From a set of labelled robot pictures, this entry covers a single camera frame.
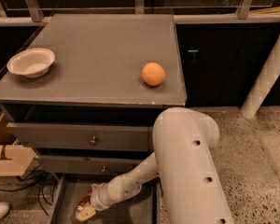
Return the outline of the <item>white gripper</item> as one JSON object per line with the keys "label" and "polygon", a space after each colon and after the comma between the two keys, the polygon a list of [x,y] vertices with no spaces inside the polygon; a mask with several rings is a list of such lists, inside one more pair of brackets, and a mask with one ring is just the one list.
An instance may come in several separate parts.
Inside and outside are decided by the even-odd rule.
{"label": "white gripper", "polygon": [[76,209],[76,219],[79,221],[85,221],[93,217],[96,214],[96,211],[104,211],[109,207],[110,199],[107,192],[107,184],[92,184],[91,204],[80,204]]}

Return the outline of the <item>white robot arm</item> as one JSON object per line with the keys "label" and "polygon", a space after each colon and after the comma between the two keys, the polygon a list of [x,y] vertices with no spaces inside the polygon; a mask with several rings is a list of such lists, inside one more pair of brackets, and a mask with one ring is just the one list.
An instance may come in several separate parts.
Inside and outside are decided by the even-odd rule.
{"label": "white robot arm", "polygon": [[217,123],[183,107],[168,108],[152,130],[154,152],[130,172],[92,185],[77,205],[79,221],[137,195],[159,178],[171,224],[234,224],[209,149],[219,141]]}

